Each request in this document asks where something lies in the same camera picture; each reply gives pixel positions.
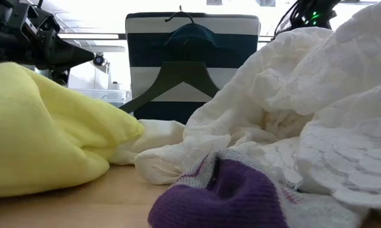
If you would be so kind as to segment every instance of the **yellow cloth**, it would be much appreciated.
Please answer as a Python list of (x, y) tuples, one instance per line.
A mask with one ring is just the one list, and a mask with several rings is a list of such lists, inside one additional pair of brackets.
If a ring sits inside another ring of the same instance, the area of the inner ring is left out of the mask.
[(0, 64), (0, 197), (76, 186), (104, 174), (143, 126), (15, 63)]

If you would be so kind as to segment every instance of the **white crinkled fabric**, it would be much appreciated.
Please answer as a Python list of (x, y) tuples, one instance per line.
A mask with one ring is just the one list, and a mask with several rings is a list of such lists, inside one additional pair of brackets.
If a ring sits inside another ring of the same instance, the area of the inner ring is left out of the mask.
[(224, 148), (260, 159), (291, 186), (381, 209), (381, 2), (334, 33), (280, 34), (194, 112), (182, 143), (140, 153), (136, 167), (171, 183)]

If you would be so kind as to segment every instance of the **hanger hook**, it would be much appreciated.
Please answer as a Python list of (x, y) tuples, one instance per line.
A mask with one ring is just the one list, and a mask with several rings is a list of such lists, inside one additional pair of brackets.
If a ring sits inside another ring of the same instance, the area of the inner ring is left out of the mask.
[(190, 20), (191, 20), (191, 23), (195, 23), (195, 21), (193, 20), (193, 18), (190, 16), (190, 14), (186, 13), (186, 12), (183, 12), (183, 11), (179, 11), (179, 12), (176, 12), (174, 14), (172, 14), (172, 16), (168, 19), (165, 19), (165, 22), (169, 22), (171, 21), (176, 15), (180, 14), (180, 13), (184, 13)]

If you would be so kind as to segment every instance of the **purple and white sock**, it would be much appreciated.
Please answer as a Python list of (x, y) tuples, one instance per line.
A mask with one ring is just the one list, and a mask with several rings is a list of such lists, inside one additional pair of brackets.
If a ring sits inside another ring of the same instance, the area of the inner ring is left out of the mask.
[(155, 202), (153, 228), (356, 228), (367, 210), (282, 186), (254, 158), (224, 150), (192, 166)]

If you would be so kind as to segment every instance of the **table surface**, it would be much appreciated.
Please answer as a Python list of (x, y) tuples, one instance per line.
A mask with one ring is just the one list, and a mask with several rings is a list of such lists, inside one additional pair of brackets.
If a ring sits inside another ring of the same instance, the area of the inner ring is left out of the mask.
[[(0, 228), (149, 228), (148, 212), (167, 188), (134, 167), (112, 167), (78, 187), (0, 199)], [(373, 214), (363, 228), (381, 228), (381, 219)]]

